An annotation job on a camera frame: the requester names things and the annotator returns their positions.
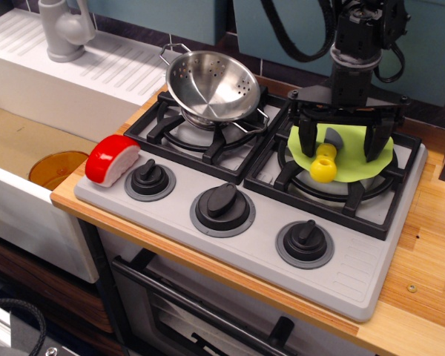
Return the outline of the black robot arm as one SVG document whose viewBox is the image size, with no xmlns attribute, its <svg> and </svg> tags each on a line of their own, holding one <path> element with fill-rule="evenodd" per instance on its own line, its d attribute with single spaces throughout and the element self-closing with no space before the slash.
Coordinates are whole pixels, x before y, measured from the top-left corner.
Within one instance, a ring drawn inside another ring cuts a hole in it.
<svg viewBox="0 0 445 356">
<path fill-rule="evenodd" d="M 311 98 L 293 93 L 292 117 L 299 127 L 302 152 L 312 157 L 318 123 L 340 123 L 365 127 L 363 152 L 371 162 L 402 121 L 408 99 L 372 86 L 372 77 L 381 82 L 398 80 L 403 71 L 390 77 L 379 73 L 384 50 L 392 51 L 403 65 L 397 46 L 405 34 L 410 16 L 402 1 L 320 1 L 325 22 L 325 41 L 309 55 L 300 51 L 281 23 L 272 22 L 283 49 L 299 62 L 311 62 L 328 53 L 332 58 L 329 90 L 315 91 Z"/>
</svg>

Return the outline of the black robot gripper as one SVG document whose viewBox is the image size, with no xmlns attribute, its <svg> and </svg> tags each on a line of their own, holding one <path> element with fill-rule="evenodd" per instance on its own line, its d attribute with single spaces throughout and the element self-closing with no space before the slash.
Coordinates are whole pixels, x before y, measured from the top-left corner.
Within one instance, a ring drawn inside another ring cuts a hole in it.
<svg viewBox="0 0 445 356">
<path fill-rule="evenodd" d="M 374 71 L 334 64 L 331 76 L 318 85 L 289 94 L 289 120 L 299 127 L 302 152 L 313 157 L 322 124 L 366 128 L 367 162 L 376 160 L 392 132 L 404 121 L 410 98 L 372 84 Z"/>
</svg>

